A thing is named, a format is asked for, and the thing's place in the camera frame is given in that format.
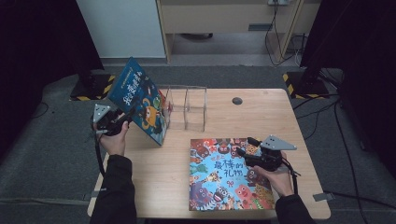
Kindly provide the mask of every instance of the power outlet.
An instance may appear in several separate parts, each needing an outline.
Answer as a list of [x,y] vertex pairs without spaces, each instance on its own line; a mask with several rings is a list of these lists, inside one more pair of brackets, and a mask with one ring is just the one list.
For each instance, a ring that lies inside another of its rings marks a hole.
[[278,6],[287,6],[290,3],[290,0],[268,0],[268,6],[274,6],[275,3]]

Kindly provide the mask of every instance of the transparent divider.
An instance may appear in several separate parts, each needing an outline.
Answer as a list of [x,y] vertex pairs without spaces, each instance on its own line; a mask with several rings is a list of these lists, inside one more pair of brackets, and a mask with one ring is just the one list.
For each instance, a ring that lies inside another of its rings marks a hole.
[[165,95],[168,129],[204,132],[206,87],[158,85]]

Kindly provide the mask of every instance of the book lying flat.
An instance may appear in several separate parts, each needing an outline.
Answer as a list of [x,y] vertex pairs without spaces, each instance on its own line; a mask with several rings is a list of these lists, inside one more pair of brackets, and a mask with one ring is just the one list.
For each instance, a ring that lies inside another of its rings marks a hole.
[[165,97],[134,58],[125,65],[108,99],[126,114],[134,111],[133,122],[163,144],[169,115]]
[[190,211],[275,208],[270,182],[245,165],[238,147],[261,153],[246,138],[191,139]]

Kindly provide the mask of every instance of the carpeted floor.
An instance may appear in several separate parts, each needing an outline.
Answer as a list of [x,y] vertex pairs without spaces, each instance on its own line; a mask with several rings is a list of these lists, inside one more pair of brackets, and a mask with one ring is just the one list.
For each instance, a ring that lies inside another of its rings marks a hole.
[[[298,67],[258,66],[146,66],[157,84],[207,86],[208,88],[286,89],[282,75]],[[119,74],[122,67],[107,67]],[[47,203],[0,203],[0,223],[87,223],[87,201],[99,174],[90,132],[95,101],[69,101],[78,80],[66,77],[48,85],[43,104],[26,125],[7,159],[0,166],[0,199],[63,199],[83,205]],[[330,92],[335,90],[328,85]],[[337,97],[313,100],[295,110],[296,117],[313,113],[335,102]],[[303,100],[290,99],[292,106]],[[360,142],[342,108],[337,117],[351,155],[361,197],[395,206],[396,180],[374,152],[360,149]],[[326,190],[355,195],[351,167],[335,121],[334,107],[298,119],[318,178]],[[318,223],[363,223],[357,201],[335,196],[329,201],[332,216]],[[395,210],[362,202],[368,223],[391,223]]]

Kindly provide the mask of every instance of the person's arm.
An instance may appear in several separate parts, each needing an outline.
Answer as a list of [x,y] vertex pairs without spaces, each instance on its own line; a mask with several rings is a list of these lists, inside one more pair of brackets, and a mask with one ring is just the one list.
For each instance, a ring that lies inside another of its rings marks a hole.
[[[283,151],[282,156],[286,159],[286,153]],[[315,223],[300,196],[293,192],[289,170],[269,172],[260,166],[254,166],[254,170],[265,176],[279,194],[279,199],[276,201],[276,215],[280,224]]]
[[91,223],[136,223],[132,162],[123,156],[127,132],[128,122],[125,121],[119,134],[98,137],[110,156]]

